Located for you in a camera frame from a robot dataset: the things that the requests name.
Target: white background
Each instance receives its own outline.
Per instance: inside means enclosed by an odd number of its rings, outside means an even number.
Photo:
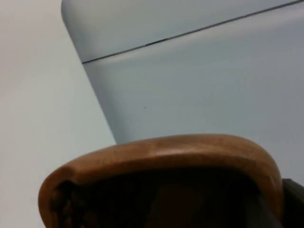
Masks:
[[[44,227],[56,167],[114,144],[61,17],[61,0],[0,0],[0,227]]]

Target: brown wood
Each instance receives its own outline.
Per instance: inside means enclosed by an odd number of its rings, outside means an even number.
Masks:
[[[62,193],[56,191],[67,180],[75,185],[88,186],[121,174],[183,167],[233,168],[245,174],[258,186],[274,214],[281,218],[282,181],[274,160],[254,142],[219,134],[181,135],[131,142],[72,160],[50,174],[42,184],[38,201],[41,217],[47,228],[59,228],[54,210],[68,206]],[[86,206],[82,201],[77,203],[80,207]],[[70,218],[64,222],[70,226]]]

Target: light blue surface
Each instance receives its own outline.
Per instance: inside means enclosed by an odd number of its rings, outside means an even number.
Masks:
[[[63,0],[83,62],[291,0]]]
[[[85,64],[118,143],[249,138],[304,184],[304,4]]]

